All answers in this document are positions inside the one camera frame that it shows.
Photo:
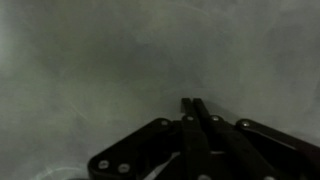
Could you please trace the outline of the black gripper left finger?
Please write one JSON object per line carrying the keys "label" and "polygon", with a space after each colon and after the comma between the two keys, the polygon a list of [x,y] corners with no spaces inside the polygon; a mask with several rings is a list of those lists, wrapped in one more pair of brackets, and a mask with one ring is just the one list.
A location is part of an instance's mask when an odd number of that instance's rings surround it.
{"label": "black gripper left finger", "polygon": [[180,120],[155,119],[92,157],[90,180],[142,180],[175,152],[180,156],[161,180],[211,179],[210,147],[194,104],[183,98],[181,105],[184,115]]}

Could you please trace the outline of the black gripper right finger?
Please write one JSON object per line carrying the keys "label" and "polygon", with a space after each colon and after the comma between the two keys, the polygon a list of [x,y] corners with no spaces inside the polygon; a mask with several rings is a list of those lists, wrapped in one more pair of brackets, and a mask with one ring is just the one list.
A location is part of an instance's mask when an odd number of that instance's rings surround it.
{"label": "black gripper right finger", "polygon": [[234,125],[209,113],[200,98],[193,100],[210,141],[241,165],[248,180],[320,180],[320,148],[250,119]]}

